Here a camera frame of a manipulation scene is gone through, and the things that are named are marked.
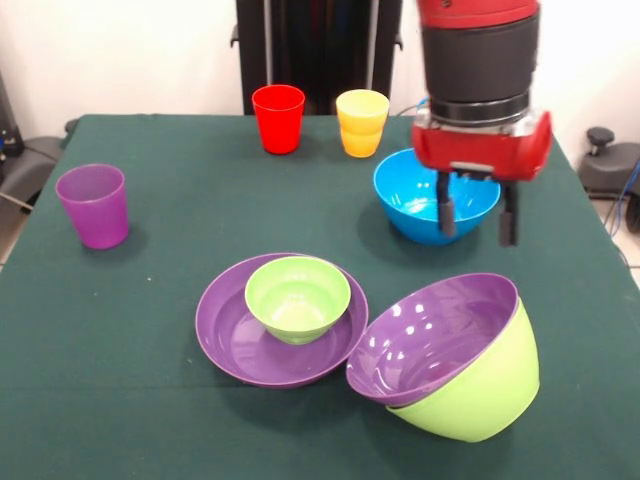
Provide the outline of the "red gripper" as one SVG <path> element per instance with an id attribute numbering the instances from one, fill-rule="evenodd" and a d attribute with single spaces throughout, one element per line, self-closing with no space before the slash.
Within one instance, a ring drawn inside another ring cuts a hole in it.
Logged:
<path id="1" fill-rule="evenodd" d="M 502 125 L 466 128 L 438 122 L 428 108 L 417 110 L 411 129 L 416 157 L 437 170 L 438 226 L 454 236 L 455 209 L 449 196 L 451 172 L 471 172 L 502 181 L 503 211 L 499 241 L 503 247 L 518 243 L 520 181 L 531 181 L 546 165 L 551 151 L 551 114 L 527 111 L 521 119 Z"/>

